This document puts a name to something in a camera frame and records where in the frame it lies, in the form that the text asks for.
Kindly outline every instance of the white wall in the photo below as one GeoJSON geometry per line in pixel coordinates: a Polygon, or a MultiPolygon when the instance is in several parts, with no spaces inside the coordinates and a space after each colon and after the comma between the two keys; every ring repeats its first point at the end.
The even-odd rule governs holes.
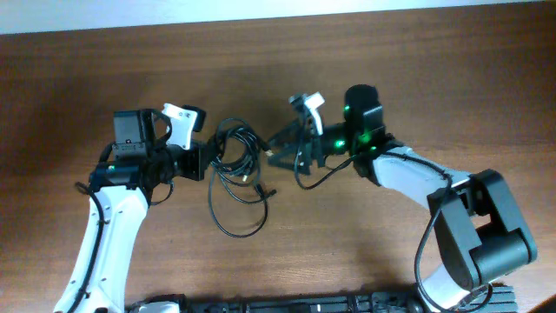
{"type": "Polygon", "coordinates": [[[525,0],[0,0],[0,34],[511,2],[525,0]]]}

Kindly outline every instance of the table surface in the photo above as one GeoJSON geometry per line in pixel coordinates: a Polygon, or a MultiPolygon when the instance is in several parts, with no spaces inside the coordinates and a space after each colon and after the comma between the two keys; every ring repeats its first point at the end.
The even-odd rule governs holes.
{"type": "MultiPolygon", "coordinates": [[[[50,311],[62,295],[89,209],[72,184],[113,140],[114,110],[195,105],[208,112],[196,138],[225,117],[269,137],[295,118],[289,96],[320,91],[321,114],[337,123],[357,83],[378,88],[389,131],[424,157],[505,176],[539,259],[502,280],[529,310],[556,292],[555,34],[556,4],[526,3],[0,37],[0,310],[50,311]]],[[[326,171],[314,173],[306,180],[326,171]]],[[[312,191],[285,170],[265,166],[262,177],[278,194],[268,224],[245,240],[215,227],[207,180],[176,180],[141,226],[126,303],[414,282],[429,218],[416,203],[352,169],[312,191]]],[[[237,231],[261,214],[221,187],[215,206],[237,231]]],[[[432,239],[423,272],[438,264],[432,239]]]]}

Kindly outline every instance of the white backdrop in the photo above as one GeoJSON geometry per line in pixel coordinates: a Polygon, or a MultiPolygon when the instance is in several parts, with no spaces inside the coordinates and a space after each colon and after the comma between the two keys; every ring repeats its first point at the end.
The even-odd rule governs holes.
{"type": "Polygon", "coordinates": [[[0,34],[511,2],[525,0],[0,0],[0,34]]]}

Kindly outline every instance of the wooden tabletop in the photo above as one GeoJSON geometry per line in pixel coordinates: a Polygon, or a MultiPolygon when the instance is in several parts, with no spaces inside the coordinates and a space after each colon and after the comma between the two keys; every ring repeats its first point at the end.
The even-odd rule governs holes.
{"type": "MultiPolygon", "coordinates": [[[[198,139],[225,117],[269,137],[295,118],[289,96],[320,91],[336,123],[357,83],[378,88],[388,130],[416,152],[505,176],[539,259],[502,280],[529,310],[556,293],[555,34],[556,4],[526,3],[0,37],[0,311],[49,312],[62,295],[89,209],[72,184],[113,140],[113,111],[189,104],[208,112],[198,139]]],[[[416,203],[351,168],[312,191],[286,170],[265,166],[262,178],[278,194],[244,240],[212,222],[207,180],[176,180],[139,231],[126,303],[414,283],[429,218],[416,203]]],[[[262,210],[220,186],[215,207],[236,231],[262,210]]],[[[424,274],[439,260],[432,239],[424,274]]]]}

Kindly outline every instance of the wire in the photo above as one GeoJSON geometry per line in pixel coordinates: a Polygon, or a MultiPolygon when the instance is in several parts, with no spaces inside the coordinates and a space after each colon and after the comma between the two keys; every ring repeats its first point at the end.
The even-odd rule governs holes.
{"type": "Polygon", "coordinates": [[[213,136],[214,145],[216,148],[216,157],[211,161],[210,165],[213,167],[213,172],[210,177],[210,183],[208,185],[208,208],[210,210],[210,215],[213,221],[215,221],[216,226],[224,234],[231,236],[233,238],[247,238],[256,234],[261,230],[262,226],[267,222],[268,218],[268,199],[276,194],[276,190],[271,190],[268,194],[264,193],[261,186],[261,164],[259,160],[259,153],[261,150],[268,151],[270,146],[264,142],[255,131],[249,126],[247,122],[240,118],[227,118],[221,121],[216,127],[216,133],[213,136]],[[222,130],[223,126],[227,123],[238,123],[236,126],[230,127],[227,130],[222,130]],[[224,163],[222,159],[226,152],[226,147],[228,145],[228,140],[230,138],[243,144],[245,150],[242,155],[230,163],[224,163]],[[238,183],[231,179],[231,177],[243,176],[244,180],[255,173],[255,178],[246,183],[238,183]],[[248,234],[238,235],[226,230],[216,218],[216,214],[212,203],[212,189],[215,183],[216,174],[220,178],[224,189],[233,197],[236,201],[244,204],[264,204],[264,215],[259,226],[248,234]],[[229,187],[232,184],[238,187],[253,187],[255,193],[259,196],[259,199],[254,201],[244,200],[238,197],[229,187]]]}
{"type": "Polygon", "coordinates": [[[423,233],[423,237],[421,238],[421,240],[419,242],[419,247],[417,248],[417,252],[415,252],[414,273],[415,273],[415,280],[417,281],[417,286],[418,286],[419,292],[422,294],[422,296],[425,298],[425,300],[427,300],[428,303],[430,303],[432,306],[434,306],[440,312],[471,313],[471,312],[476,312],[478,310],[482,310],[483,308],[485,308],[490,303],[490,299],[493,297],[493,286],[490,283],[488,284],[488,292],[486,294],[486,298],[479,306],[477,306],[473,309],[470,309],[470,310],[447,310],[447,309],[442,308],[439,304],[437,304],[428,295],[428,293],[425,291],[425,286],[423,285],[423,281],[420,277],[420,260],[421,260],[421,257],[423,255],[423,250],[425,249],[425,245],[427,244],[427,240],[430,237],[430,235],[433,231],[433,227],[436,224],[436,222],[438,221],[440,213],[443,210],[442,204],[446,201],[447,197],[450,194],[450,190],[452,189],[452,176],[448,175],[438,165],[436,165],[434,163],[430,163],[430,162],[428,162],[426,160],[423,160],[423,159],[419,159],[417,157],[412,157],[412,156],[408,156],[408,155],[405,155],[405,154],[399,154],[399,153],[395,153],[395,152],[384,152],[384,153],[382,153],[382,155],[398,157],[398,158],[401,158],[401,159],[404,159],[404,160],[409,160],[409,161],[416,162],[416,163],[419,163],[421,165],[427,166],[428,168],[430,168],[430,169],[436,171],[437,173],[439,173],[442,176],[442,178],[444,178],[447,181],[446,188],[444,189],[444,194],[442,195],[442,198],[440,200],[439,208],[436,210],[436,212],[434,212],[434,215],[428,221],[428,225],[425,228],[425,232],[423,233]]]}
{"type": "Polygon", "coordinates": [[[98,211],[98,231],[96,233],[96,239],[95,239],[95,245],[93,246],[93,251],[90,254],[89,266],[87,267],[87,271],[85,272],[85,278],[83,279],[83,283],[81,284],[81,287],[77,291],[76,300],[73,302],[71,307],[69,307],[68,313],[73,313],[77,309],[79,303],[87,293],[86,289],[87,286],[89,285],[90,277],[93,274],[96,255],[98,254],[98,248],[100,247],[101,239],[103,238],[104,224],[106,224],[106,221],[104,221],[104,213],[103,213],[101,203],[100,201],[98,201],[95,192],[93,192],[93,190],[90,187],[86,186],[84,183],[77,182],[75,186],[79,192],[85,195],[89,195],[90,198],[93,199],[93,202],[95,203],[96,206],[96,210],[98,211]]]}
{"type": "Polygon", "coordinates": [[[306,119],[303,119],[303,124],[300,127],[300,131],[299,131],[299,135],[298,135],[298,140],[299,143],[297,145],[297,151],[295,152],[295,160],[294,160],[294,177],[295,177],[295,181],[297,182],[297,184],[303,189],[303,190],[311,190],[315,187],[318,187],[321,183],[324,183],[324,181],[326,181],[327,179],[329,179],[332,175],[334,175],[335,173],[337,173],[340,170],[343,170],[345,168],[347,168],[347,166],[349,164],[351,164],[351,162],[354,161],[354,159],[356,159],[358,157],[358,155],[353,155],[351,156],[349,159],[347,159],[346,161],[342,162],[340,165],[336,166],[333,169],[330,169],[330,171],[323,177],[321,178],[318,182],[313,183],[312,185],[309,186],[305,186],[302,182],[301,179],[299,178],[299,157],[302,154],[301,152],[301,147],[303,147],[304,144],[304,133],[305,133],[305,125],[307,124],[306,119]]]}

